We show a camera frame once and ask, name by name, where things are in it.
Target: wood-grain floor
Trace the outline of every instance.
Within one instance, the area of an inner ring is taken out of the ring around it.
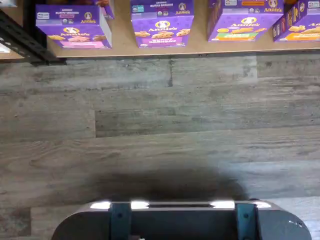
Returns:
[[[319,62],[0,65],[0,240],[48,240],[79,205],[104,198],[266,199],[319,240]]]

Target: floor plank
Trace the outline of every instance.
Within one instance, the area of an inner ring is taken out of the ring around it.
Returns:
[[[93,110],[0,113],[0,143],[94,138]]]
[[[319,139],[309,126],[1,144],[0,206],[320,196]]]
[[[257,82],[256,56],[173,58],[173,86],[223,86]]]
[[[268,101],[96,111],[96,136],[117,137],[320,124],[319,103]]]
[[[29,208],[0,208],[0,239],[30,235]]]
[[[257,76],[305,78],[317,80],[320,75],[320,57],[318,54],[277,54],[258,55],[256,57]]]
[[[169,59],[81,60],[39,67],[1,64],[0,89],[2,93],[45,93],[167,88],[172,79],[170,69]]]
[[[79,205],[32,208],[32,236],[50,240],[58,225],[79,208]]]

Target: wooden shelf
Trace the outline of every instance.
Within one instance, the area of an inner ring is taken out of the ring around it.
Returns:
[[[273,42],[271,29],[257,42],[208,42],[208,0],[195,0],[195,18],[188,46],[167,48],[138,48],[134,36],[130,1],[115,0],[115,20],[111,22],[113,49],[64,49],[48,40],[49,49],[58,57],[113,57],[178,54],[278,52],[318,50],[320,42]]]
[[[21,26],[23,25],[23,0],[18,0],[18,7],[1,7],[1,10],[10,18],[15,20]],[[6,59],[23,59],[18,53],[11,51],[10,53],[0,53],[0,60]]]
[[[0,53],[0,60],[6,59],[23,59],[23,56],[20,56],[18,53],[12,51],[10,53]]]

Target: black metal rack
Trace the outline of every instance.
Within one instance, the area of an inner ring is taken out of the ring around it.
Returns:
[[[32,65],[63,65],[66,59],[58,58],[47,50],[47,37],[35,25],[35,4],[43,2],[43,0],[23,1],[22,6],[19,6],[23,9],[23,26],[0,10],[0,43]]]

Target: box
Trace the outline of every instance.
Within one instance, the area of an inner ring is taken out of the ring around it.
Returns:
[[[107,19],[115,18],[115,0],[47,0],[50,5],[97,5]]]
[[[36,26],[62,48],[111,48],[112,33],[101,7],[36,5]]]
[[[193,20],[193,0],[131,0],[131,22],[139,48],[186,46]]]
[[[299,0],[272,28],[273,40],[320,41],[319,1]]]
[[[0,0],[0,7],[17,7],[17,0]]]
[[[208,41],[256,41],[283,14],[283,0],[216,0]]]

